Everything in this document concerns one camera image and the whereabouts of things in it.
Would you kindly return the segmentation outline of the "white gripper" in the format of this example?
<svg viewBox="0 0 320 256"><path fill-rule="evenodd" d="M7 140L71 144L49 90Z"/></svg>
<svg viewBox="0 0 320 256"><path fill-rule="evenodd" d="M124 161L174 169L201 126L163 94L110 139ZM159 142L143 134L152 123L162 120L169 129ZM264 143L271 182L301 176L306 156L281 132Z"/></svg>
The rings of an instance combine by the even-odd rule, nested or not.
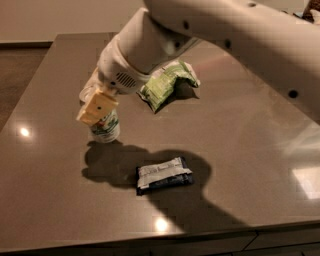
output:
<svg viewBox="0 0 320 256"><path fill-rule="evenodd" d="M101 52L96 69L79 94L82 106L77 120L88 126L95 125L118 106L116 94L135 93L149 79L148 74L127 62L119 47L119 36L114 36Z"/></svg>

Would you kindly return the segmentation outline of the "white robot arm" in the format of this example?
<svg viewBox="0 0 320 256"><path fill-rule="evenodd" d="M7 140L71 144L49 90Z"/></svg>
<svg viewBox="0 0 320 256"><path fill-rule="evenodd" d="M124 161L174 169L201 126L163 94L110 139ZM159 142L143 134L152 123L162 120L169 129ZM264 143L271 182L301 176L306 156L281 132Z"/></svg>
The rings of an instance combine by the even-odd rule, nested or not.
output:
<svg viewBox="0 0 320 256"><path fill-rule="evenodd" d="M143 0L102 51L78 114L92 126L151 73L198 40L232 55L313 121L320 120L320 29L254 0Z"/></svg>

